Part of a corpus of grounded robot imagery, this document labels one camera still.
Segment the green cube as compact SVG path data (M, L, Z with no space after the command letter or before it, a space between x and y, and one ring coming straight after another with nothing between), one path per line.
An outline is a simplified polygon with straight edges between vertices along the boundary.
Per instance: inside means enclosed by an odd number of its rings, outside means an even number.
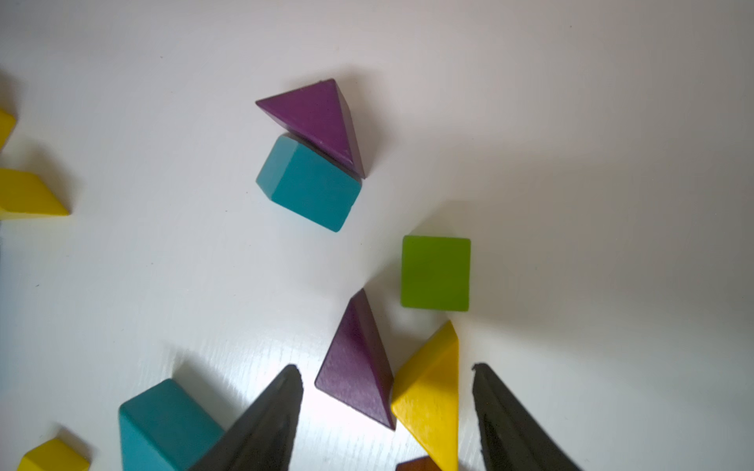
M470 239L406 235L401 261L402 306L467 312L470 256Z

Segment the yellow triangle block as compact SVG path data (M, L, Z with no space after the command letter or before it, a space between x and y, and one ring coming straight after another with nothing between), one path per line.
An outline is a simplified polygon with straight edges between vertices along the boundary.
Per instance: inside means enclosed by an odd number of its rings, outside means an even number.
M70 214L39 176L1 170L1 220L66 217Z
M10 112L0 109L0 150L5 147L16 125L16 117Z
M440 469L459 468L459 338L450 321L400 368L391 410Z

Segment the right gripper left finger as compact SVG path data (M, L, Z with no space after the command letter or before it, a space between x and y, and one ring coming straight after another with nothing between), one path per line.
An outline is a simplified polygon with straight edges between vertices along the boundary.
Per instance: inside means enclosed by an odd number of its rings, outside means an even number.
M302 376L284 367L194 470L287 470L302 407Z

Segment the teal trapezoid block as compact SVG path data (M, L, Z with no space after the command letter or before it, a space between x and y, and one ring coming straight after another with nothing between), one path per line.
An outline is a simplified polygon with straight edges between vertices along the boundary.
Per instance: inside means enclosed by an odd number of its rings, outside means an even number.
M256 178L272 202L338 233L361 193L361 180L290 135L273 144Z

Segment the purple triangle block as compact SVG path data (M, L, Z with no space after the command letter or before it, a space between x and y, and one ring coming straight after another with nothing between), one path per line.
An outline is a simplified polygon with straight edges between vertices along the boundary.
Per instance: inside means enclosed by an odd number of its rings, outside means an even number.
M255 101L273 121L365 179L351 110L334 78Z
M394 431L394 376L366 292L348 302L315 378L316 389Z

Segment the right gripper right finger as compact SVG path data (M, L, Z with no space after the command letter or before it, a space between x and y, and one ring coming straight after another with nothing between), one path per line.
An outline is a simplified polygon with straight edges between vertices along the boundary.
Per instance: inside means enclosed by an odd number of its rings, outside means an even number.
M488 364L476 363L473 371L472 394L487 470L579 469Z

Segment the teal triangle block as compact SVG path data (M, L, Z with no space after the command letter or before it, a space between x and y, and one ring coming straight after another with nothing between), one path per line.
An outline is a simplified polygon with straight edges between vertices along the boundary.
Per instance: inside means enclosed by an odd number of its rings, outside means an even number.
M223 436L223 428L174 380L118 410L125 470L188 470Z

